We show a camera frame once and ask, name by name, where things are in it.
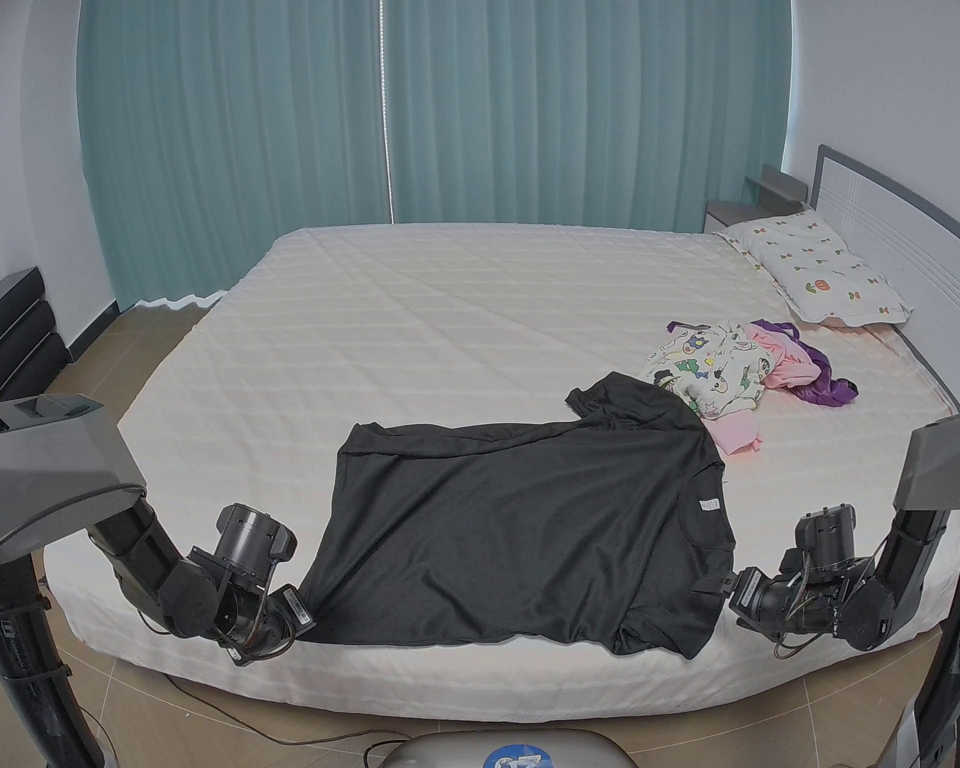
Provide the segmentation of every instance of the curtain fold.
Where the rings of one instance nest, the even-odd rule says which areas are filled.
[[[79,35],[121,308],[229,288],[292,229],[390,221],[376,0],[84,0]]]
[[[398,222],[699,231],[780,167],[789,0],[385,0]]]

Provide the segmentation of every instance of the blue round sticker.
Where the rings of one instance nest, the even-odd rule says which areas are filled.
[[[508,744],[490,753],[484,760],[483,768],[554,768],[550,759],[540,747],[530,744]]]

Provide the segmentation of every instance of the white wall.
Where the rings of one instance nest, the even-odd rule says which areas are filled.
[[[69,346],[113,302],[77,119],[80,0],[0,0],[0,269],[38,266]]]
[[[960,219],[960,2],[793,0],[783,170],[827,144]]]

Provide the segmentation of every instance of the mattress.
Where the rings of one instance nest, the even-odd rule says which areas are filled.
[[[276,573],[299,584],[329,518],[336,451],[356,422],[572,420],[564,397],[610,371],[636,373],[672,320],[789,320],[768,277],[715,235],[520,225],[301,229],[266,256],[157,368],[121,432],[149,500],[184,553],[211,550],[220,509],[241,501],[300,540]],[[768,392],[760,451],[728,457],[735,566],[772,574],[804,513],[857,511],[858,551],[887,533],[911,430],[950,412],[889,326],[803,325],[855,381],[841,409]],[[960,559],[949,528],[917,615],[890,642],[948,612]],[[703,708],[854,655],[822,638],[791,660],[724,610],[696,659],[654,649],[515,637],[493,645],[390,648],[297,643],[237,669],[202,639],[139,621],[80,533],[46,550],[47,577],[91,647],[261,699],[408,717],[543,721]]]

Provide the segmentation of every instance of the baseboard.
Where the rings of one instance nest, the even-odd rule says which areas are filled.
[[[100,313],[96,320],[93,321],[90,325],[86,327],[84,331],[81,332],[80,336],[77,337],[76,341],[71,344],[67,351],[70,353],[70,362],[76,363],[80,359],[80,356],[86,352],[87,348],[93,344],[103,333],[109,325],[120,317],[120,307],[117,306],[115,301],[107,309]]]

